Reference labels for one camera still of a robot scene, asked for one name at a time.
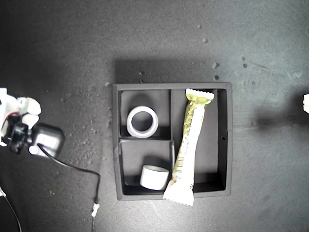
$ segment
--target dark gray surface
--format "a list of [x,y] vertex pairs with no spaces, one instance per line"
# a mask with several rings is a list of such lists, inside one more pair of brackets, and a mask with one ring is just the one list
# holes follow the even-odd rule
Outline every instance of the dark gray surface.
[[[62,160],[100,170],[98,232],[309,229],[308,1],[12,0],[0,11],[0,85],[36,98],[41,121],[64,129]],[[105,84],[140,73],[145,83],[232,83],[231,196],[193,207],[116,200]],[[24,231],[90,231],[95,177],[0,152]],[[12,232],[14,218],[1,224]]]

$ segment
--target tape roll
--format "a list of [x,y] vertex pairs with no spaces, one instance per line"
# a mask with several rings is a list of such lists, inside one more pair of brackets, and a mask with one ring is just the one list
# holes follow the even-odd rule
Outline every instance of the tape roll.
[[144,165],[141,172],[140,185],[147,189],[162,190],[167,182],[169,171],[165,168]]
[[[150,128],[147,129],[147,130],[144,130],[144,131],[137,130],[132,125],[133,117],[140,112],[149,113],[152,117],[152,120],[153,120]],[[159,126],[158,116],[156,115],[156,113],[151,108],[149,108],[147,106],[135,107],[133,110],[131,110],[131,112],[129,113],[129,116],[127,117],[126,128],[127,128],[127,131],[129,132],[129,134],[132,135],[133,137],[137,137],[137,138],[141,138],[141,139],[149,138],[150,136],[152,136],[156,132],[156,130],[158,129],[158,126]]]

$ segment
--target snack bar wrapper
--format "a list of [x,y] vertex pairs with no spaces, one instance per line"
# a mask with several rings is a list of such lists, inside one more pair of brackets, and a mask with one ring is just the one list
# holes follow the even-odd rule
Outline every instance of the snack bar wrapper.
[[183,123],[183,140],[177,160],[163,198],[177,203],[193,205],[194,164],[197,140],[202,128],[205,106],[212,102],[213,93],[186,89],[189,103]]

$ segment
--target wire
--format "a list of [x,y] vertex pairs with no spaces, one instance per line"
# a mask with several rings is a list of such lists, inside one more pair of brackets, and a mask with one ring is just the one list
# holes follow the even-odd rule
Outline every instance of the wire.
[[[79,167],[75,167],[75,166],[72,166],[70,164],[66,164],[66,163],[63,163],[59,160],[57,160],[55,157],[51,156],[45,149],[44,149],[44,145],[42,144],[37,144],[37,146],[41,149],[41,151],[48,157],[50,158],[52,161],[62,165],[62,166],[65,166],[67,168],[71,168],[71,169],[75,169],[77,171],[80,171],[80,172],[84,172],[84,173],[90,173],[90,174],[94,174],[98,177],[98,182],[97,182],[97,187],[96,187],[96,196],[94,198],[94,210],[95,210],[95,206],[97,205],[97,208],[96,210],[98,209],[99,207],[99,204],[98,204],[98,190],[99,190],[99,186],[100,186],[100,181],[101,181],[101,175],[95,171],[92,171],[92,170],[87,170],[87,169],[83,169],[83,168],[79,168]],[[95,232],[95,217],[96,217],[96,213],[94,214],[94,216],[92,216],[92,231]]]
[[22,231],[21,231],[21,225],[20,225],[20,222],[19,222],[19,220],[18,220],[18,216],[16,215],[16,213],[15,213],[13,207],[11,206],[9,200],[7,199],[7,197],[6,197],[6,196],[3,196],[3,197],[5,198],[6,202],[8,203],[9,207],[11,208],[11,210],[12,210],[12,212],[13,212],[15,218],[16,218],[16,221],[17,221],[18,227],[19,227],[19,231],[22,232]]

